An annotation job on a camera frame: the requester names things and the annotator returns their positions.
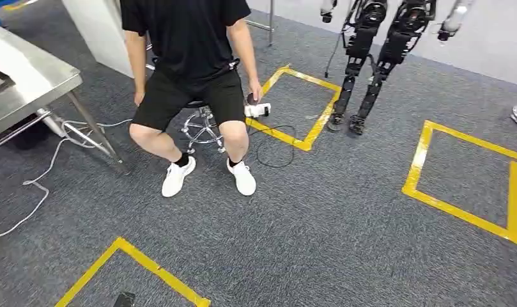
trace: white cable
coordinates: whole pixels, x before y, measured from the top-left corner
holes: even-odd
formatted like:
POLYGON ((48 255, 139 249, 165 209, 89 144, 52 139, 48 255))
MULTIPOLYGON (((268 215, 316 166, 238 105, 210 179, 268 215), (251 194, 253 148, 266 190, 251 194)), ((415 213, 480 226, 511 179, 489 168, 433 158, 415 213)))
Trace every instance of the white cable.
MULTIPOLYGON (((100 126, 100 129, 102 130, 102 132, 104 132, 104 128, 103 127, 115 127, 115 126, 118 126, 118 125, 121 125, 122 123, 126 123, 126 122, 129 122, 131 121, 132 119, 130 120, 123 120, 122 122, 118 122, 118 123, 114 123, 114 124, 104 124, 104 123, 99 123, 98 126, 100 126)), ((64 131, 65 133, 65 138, 62 139, 59 144, 57 144, 57 148, 55 149, 55 153, 53 154, 53 157, 51 158, 51 162, 49 164, 49 168, 47 168, 46 171, 44 171, 40 176, 36 177, 36 179, 34 180, 26 180, 25 182, 23 182, 22 185, 35 185, 37 188, 39 188, 40 190, 44 191, 45 194, 43 195, 42 199, 38 202, 38 204, 36 205, 36 207, 34 208, 34 210, 27 216, 25 217, 24 219, 22 219, 19 223, 17 223, 14 227, 10 228, 7 232, 3 232, 3 233, 0 233, 0 237, 2 236, 5 236, 7 234, 9 234, 10 232, 14 231, 17 227, 19 227, 19 225, 21 225, 22 223, 24 223, 25 221, 27 221, 31 216, 33 216, 33 214, 38 210, 38 208, 40 208, 40 205, 46 200, 46 198, 48 197, 49 195, 49 190, 44 187, 43 185, 39 184, 37 181, 42 179, 47 173, 49 173, 49 171, 53 168, 53 165, 55 164, 55 160, 57 159, 57 155, 59 154, 59 150, 61 149, 61 145, 65 142, 65 141, 71 141, 72 143, 78 145, 78 146, 81 146, 81 147, 84 147, 84 148, 94 148, 93 145, 87 145, 87 141, 83 142, 83 143, 80 143, 79 141, 77 141, 76 139, 70 137, 68 135, 68 131, 66 131, 65 129, 65 123, 74 123, 74 124, 77 124, 77 125, 87 125, 87 123, 84 123, 84 122, 77 122, 77 121, 73 121, 73 120, 67 120, 67 121, 63 121, 63 123, 61 124, 61 128, 62 130, 64 131)), ((78 130, 82 130, 82 129, 87 129, 87 127, 82 127, 82 128, 79 128, 78 130)), ((93 131, 89 131, 87 133, 87 136, 91 135, 93 131)))

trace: humanoid robot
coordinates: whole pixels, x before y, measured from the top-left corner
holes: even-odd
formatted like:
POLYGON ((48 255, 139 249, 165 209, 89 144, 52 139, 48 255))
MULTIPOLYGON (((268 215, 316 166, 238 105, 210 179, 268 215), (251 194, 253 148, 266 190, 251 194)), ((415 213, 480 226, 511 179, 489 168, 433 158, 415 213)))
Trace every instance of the humanoid robot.
MULTIPOLYGON (((447 41, 461 27, 463 18, 468 13, 475 0, 456 0, 449 16, 438 31, 438 39, 447 41)), ((369 58, 373 69, 371 82, 357 114, 350 116, 348 128, 361 135, 369 112, 379 96, 382 84, 398 64, 402 64, 406 55, 414 49, 429 22, 435 19, 437 0, 401 0, 396 15, 386 37, 378 58, 375 60, 369 53, 373 38, 378 28, 386 18, 388 0, 348 0, 349 10, 340 32, 343 47, 348 55, 348 64, 339 100, 334 104, 334 110, 328 121, 331 131, 341 130, 344 114, 351 97, 356 78, 369 58), (352 29, 352 34, 346 39, 346 32, 352 29)), ((332 11, 337 6, 337 0, 324 0, 320 9, 323 22, 331 22, 332 11)))

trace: floor marking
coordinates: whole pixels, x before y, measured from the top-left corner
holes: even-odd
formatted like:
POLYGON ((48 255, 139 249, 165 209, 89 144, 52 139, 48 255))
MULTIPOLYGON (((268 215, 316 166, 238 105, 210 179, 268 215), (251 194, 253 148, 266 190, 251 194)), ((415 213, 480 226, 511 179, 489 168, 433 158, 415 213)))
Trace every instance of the floor marking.
POLYGON ((487 230, 491 233, 494 233, 495 235, 503 237, 517 244, 517 162, 510 162, 509 199, 507 208, 508 215, 506 229, 499 225, 493 224, 485 219, 477 217, 469 212, 461 210, 449 203, 446 203, 442 200, 438 200, 430 195, 416 190, 416 185, 418 184, 418 180, 420 179, 422 167, 424 166, 424 162, 426 161, 426 155, 428 154, 428 148, 431 142, 431 135, 434 130, 442 131, 456 138, 468 141, 469 143, 473 143, 475 145, 479 145, 486 149, 511 157, 513 159, 517 159, 517 152, 508 150, 496 144, 483 141, 481 139, 477 139, 473 136, 469 136, 468 134, 464 134, 454 129, 450 129, 443 125, 439 125, 437 123, 426 120, 424 122, 424 128, 420 136, 420 141, 418 142, 412 165, 410 167, 409 174, 407 176, 402 191, 405 194, 411 196, 412 198, 416 198, 417 200, 423 201, 424 203, 427 203, 432 207, 443 210, 446 213, 452 214, 453 216, 456 216, 464 221, 474 224, 484 230, 487 230))
POLYGON ((6 10, 6 11, 15 11, 15 10, 19 10, 20 8, 23 8, 29 4, 33 4, 35 2, 37 2, 38 0, 29 0, 29 1, 25 1, 24 3, 18 3, 18 4, 8 4, 8 5, 5 5, 3 6, 3 8, 6 10))
POLYGON ((211 301, 196 294, 191 288, 185 285, 183 282, 178 280, 170 272, 161 268, 156 262, 147 257, 145 254, 140 252, 133 245, 128 243, 125 239, 118 237, 109 248, 98 258, 98 260, 91 265, 91 267, 81 276, 77 282, 72 286, 68 292, 61 298, 61 300, 55 305, 55 307, 63 307, 68 305, 70 301, 76 296, 76 294, 87 284, 91 278, 98 272, 101 266, 117 251, 122 250, 131 256, 137 263, 142 265, 144 268, 157 275, 171 288, 181 294, 184 298, 195 304, 197 307, 208 307, 211 301))
POLYGON ((255 128, 256 130, 262 130, 265 134, 269 134, 270 136, 273 136, 274 138, 280 139, 281 141, 288 143, 290 145, 293 145, 294 147, 297 147, 301 150, 304 150, 308 152, 313 147, 313 143, 318 138, 320 132, 324 128, 324 125, 328 122, 328 119, 330 118, 330 115, 332 114, 332 110, 334 107, 334 102, 339 99, 339 95, 341 94, 341 87, 337 86, 335 84, 317 79, 315 77, 311 77, 309 75, 302 74, 301 72, 297 72, 295 70, 292 70, 289 68, 289 65, 286 65, 284 67, 279 68, 273 76, 264 84, 262 87, 262 90, 264 92, 264 95, 266 95, 273 85, 279 80, 279 78, 283 74, 289 74, 293 75, 296 78, 303 79, 307 82, 311 82, 320 86, 323 86, 325 88, 328 88, 332 91, 334 91, 334 96, 332 97, 332 100, 328 103, 322 114, 318 117, 316 122, 314 123, 313 127, 305 137, 305 139, 302 141, 300 139, 296 139, 293 136, 289 136, 288 134, 285 134, 279 130, 276 129, 270 129, 268 126, 257 122, 256 120, 247 118, 246 123, 247 125, 255 128))

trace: black shorts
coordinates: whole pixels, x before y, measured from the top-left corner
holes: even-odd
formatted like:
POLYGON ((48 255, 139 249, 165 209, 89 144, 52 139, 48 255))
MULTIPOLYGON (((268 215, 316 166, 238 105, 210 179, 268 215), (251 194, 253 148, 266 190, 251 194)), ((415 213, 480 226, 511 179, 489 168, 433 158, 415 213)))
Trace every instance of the black shorts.
POLYGON ((241 79, 236 70, 200 84, 178 84, 156 70, 147 81, 145 97, 132 123, 166 131, 172 118, 195 100, 210 106, 217 125, 245 121, 241 79))

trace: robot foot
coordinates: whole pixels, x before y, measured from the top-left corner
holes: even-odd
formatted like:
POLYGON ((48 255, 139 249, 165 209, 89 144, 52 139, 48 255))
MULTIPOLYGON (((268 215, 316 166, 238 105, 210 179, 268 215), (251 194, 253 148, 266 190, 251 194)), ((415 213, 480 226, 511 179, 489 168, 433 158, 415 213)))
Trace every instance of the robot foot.
POLYGON ((350 122, 348 123, 348 129, 361 136, 364 133, 366 120, 364 118, 359 117, 358 115, 352 115, 350 117, 350 122))
POLYGON ((343 123, 343 115, 332 114, 328 121, 328 129, 332 132, 339 132, 341 130, 341 124, 343 123))

